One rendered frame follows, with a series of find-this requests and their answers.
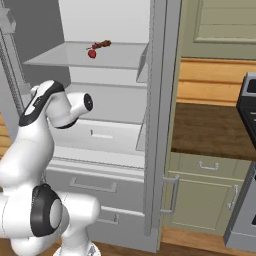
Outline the grey fridge crisper drawer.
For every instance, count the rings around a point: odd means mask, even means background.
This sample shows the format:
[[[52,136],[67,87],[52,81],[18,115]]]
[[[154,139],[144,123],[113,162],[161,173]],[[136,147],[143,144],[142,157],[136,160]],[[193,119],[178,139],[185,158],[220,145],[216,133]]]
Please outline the grey fridge crisper drawer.
[[[98,134],[112,135],[113,139],[93,138],[90,130]],[[50,127],[56,146],[140,155],[136,144],[140,126],[136,124],[91,121],[79,119],[72,127]]]

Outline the olive wall cupboard door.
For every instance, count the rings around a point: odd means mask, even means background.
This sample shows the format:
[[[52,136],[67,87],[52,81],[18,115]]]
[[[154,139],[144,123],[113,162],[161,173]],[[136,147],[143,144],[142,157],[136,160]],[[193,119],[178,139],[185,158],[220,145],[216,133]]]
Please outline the olive wall cupboard door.
[[[182,56],[256,60],[256,0],[183,0]]]

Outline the olive base cupboard door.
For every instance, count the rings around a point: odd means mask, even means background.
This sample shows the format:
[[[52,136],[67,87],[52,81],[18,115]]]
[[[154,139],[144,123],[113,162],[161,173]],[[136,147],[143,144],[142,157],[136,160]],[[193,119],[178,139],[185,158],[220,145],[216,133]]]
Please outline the olive base cupboard door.
[[[234,195],[233,186],[243,180],[170,171],[169,178],[180,176],[176,209],[163,217],[163,225],[172,228],[223,236],[233,208],[227,204]]]

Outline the small grey freezer drawer front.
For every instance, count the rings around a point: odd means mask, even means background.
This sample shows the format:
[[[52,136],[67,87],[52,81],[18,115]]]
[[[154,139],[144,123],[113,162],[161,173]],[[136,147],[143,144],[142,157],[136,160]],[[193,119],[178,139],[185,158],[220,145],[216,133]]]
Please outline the small grey freezer drawer front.
[[[143,213],[107,206],[101,207],[100,215],[103,212],[118,214],[119,224],[105,224],[96,220],[95,223],[88,227],[89,237],[93,241],[124,247],[133,247],[136,244],[136,239],[143,235]]]

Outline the large grey freezer drawer front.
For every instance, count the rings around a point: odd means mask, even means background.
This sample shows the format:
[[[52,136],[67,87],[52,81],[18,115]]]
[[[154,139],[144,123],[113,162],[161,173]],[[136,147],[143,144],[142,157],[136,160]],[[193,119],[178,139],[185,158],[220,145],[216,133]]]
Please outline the large grey freezer drawer front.
[[[88,189],[70,187],[73,177],[78,177],[77,183],[98,187],[110,187],[113,182],[118,183],[116,193],[107,193]],[[92,174],[49,168],[45,174],[46,181],[56,191],[88,194],[96,197],[103,206],[143,212],[144,185],[140,181],[116,179],[112,176]]]

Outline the grey open fridge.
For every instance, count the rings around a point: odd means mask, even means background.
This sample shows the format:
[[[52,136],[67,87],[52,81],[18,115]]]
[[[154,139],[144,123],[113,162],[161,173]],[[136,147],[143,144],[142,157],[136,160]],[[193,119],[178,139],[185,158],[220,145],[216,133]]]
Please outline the grey open fridge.
[[[4,0],[4,5],[16,21],[13,36],[31,99],[33,87],[55,80],[67,93],[91,96],[93,109],[78,120],[140,126],[136,144],[140,155],[60,147],[54,141],[53,157],[46,170],[90,172],[144,185],[151,0]],[[138,69],[25,64],[65,42],[90,42],[91,47],[104,40],[111,44],[145,43]],[[41,180],[49,184],[46,170]],[[146,236],[143,227],[143,235],[128,248],[156,251],[159,229],[160,224]]]

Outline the steel oven with hob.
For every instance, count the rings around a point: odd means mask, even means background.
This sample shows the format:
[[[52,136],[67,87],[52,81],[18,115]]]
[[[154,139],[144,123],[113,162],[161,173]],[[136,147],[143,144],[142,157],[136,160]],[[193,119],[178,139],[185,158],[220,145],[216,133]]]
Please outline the steel oven with hob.
[[[256,72],[247,72],[236,104],[256,151]],[[256,253],[256,160],[249,166],[224,233],[228,248]]]

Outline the grey fridge door with rails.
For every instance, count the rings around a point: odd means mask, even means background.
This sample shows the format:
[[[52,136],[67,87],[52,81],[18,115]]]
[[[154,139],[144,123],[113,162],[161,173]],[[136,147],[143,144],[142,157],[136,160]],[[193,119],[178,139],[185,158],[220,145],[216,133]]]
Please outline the grey fridge door with rails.
[[[30,101],[30,84],[25,81],[14,36],[16,21],[0,0],[0,110],[8,135],[14,141],[20,115]]]

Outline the olive drawer front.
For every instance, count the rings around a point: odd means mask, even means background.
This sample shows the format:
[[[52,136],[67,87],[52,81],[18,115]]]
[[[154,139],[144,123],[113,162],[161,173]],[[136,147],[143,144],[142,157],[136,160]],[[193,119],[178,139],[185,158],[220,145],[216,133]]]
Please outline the olive drawer front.
[[[213,166],[219,163],[217,171],[204,170],[199,167],[198,162],[202,161],[205,166]],[[180,157],[179,170],[186,173],[195,173],[205,176],[216,176],[243,180],[249,170],[251,162],[230,158],[182,154]]]

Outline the brown meat strip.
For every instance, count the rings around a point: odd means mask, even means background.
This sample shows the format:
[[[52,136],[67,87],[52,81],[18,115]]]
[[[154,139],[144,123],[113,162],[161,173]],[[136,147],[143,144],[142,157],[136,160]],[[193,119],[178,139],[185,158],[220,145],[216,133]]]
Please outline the brown meat strip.
[[[110,40],[104,40],[104,41],[102,41],[102,42],[99,42],[99,43],[94,43],[94,44],[92,44],[92,46],[91,47],[88,47],[88,48],[86,48],[86,50],[91,50],[91,49],[99,49],[99,48],[102,48],[102,47],[108,47],[108,46],[110,46],[111,45],[111,41]]]

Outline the glass fridge shelf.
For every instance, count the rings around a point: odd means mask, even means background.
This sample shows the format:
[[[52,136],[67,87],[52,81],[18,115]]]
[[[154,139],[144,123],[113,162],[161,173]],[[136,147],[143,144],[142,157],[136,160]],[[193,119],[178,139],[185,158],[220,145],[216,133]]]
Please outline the glass fridge shelf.
[[[146,44],[112,43],[88,56],[90,42],[65,42],[25,62],[26,65],[96,67],[137,70]]]

